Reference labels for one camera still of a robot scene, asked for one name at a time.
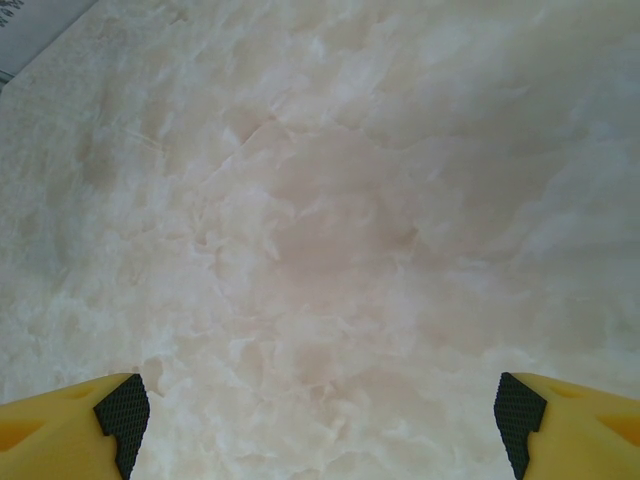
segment black rubber pad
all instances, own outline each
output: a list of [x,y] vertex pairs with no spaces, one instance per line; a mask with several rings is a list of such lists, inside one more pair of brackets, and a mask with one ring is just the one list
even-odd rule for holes
[[523,480],[529,466],[527,439],[540,430],[546,407],[544,398],[510,373],[502,374],[493,413],[517,480]]
[[116,438],[116,465],[129,480],[149,420],[149,400],[138,374],[131,375],[93,408],[102,433]]

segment marble floor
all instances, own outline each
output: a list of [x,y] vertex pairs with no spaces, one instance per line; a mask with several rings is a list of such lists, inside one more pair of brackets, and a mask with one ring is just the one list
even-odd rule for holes
[[0,401],[141,372],[135,480],[511,479],[502,371],[640,396],[639,112],[637,0],[100,0],[0,97]]

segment white marble tile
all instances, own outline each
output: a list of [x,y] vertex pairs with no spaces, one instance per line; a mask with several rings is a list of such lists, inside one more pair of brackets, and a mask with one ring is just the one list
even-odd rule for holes
[[141,371],[134,478],[511,478],[640,394],[635,0],[99,2],[0,98],[0,400]]

